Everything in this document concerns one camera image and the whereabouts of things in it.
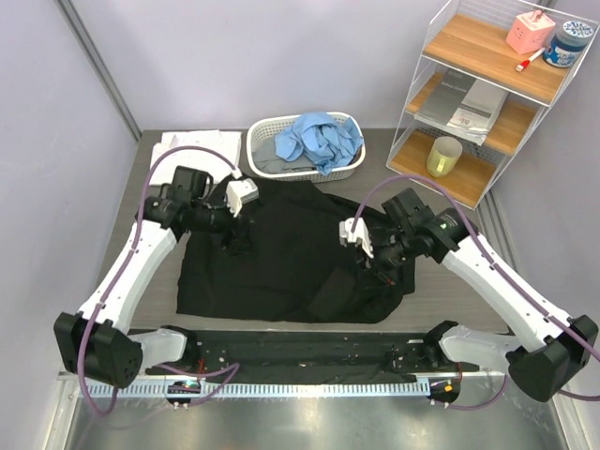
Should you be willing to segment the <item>black long sleeve shirt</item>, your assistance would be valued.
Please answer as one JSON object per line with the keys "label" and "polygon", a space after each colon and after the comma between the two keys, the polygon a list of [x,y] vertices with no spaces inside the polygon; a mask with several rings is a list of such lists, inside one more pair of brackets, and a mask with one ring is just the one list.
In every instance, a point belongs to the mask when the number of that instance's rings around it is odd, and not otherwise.
{"label": "black long sleeve shirt", "polygon": [[379,323],[415,291],[415,265],[382,281],[339,242],[338,224],[358,202],[309,181],[258,178],[250,252],[230,255],[225,233],[192,232],[181,265],[179,314],[291,323]]}

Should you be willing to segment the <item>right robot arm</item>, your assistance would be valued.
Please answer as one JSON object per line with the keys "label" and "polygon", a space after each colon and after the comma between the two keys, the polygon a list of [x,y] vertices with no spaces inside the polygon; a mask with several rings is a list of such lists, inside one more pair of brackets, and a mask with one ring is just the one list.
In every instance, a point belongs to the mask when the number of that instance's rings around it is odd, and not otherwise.
{"label": "right robot arm", "polygon": [[397,268],[420,256],[466,281],[510,329],[499,335],[444,321],[423,339],[423,356],[436,370],[466,363],[499,371],[530,398],[546,402],[560,393],[598,353],[598,325],[572,317],[549,302],[498,256],[464,214],[450,207],[434,214],[413,189],[385,202],[393,227],[381,244],[360,213],[342,221],[339,238],[364,253],[370,266]]}

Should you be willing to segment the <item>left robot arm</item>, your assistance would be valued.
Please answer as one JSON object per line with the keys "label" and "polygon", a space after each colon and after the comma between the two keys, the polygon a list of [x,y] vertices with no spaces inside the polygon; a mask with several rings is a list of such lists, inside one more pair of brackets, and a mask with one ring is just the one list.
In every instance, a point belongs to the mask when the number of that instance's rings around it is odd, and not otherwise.
{"label": "left robot arm", "polygon": [[158,195],[143,195],[126,244],[105,278],[74,314],[62,313],[53,331],[67,371],[118,389],[149,368],[169,364],[188,374],[199,364],[195,333],[176,326],[130,334],[149,282],[181,237],[225,233],[242,223],[256,200],[254,181],[234,171],[216,184],[208,172],[179,166]]}

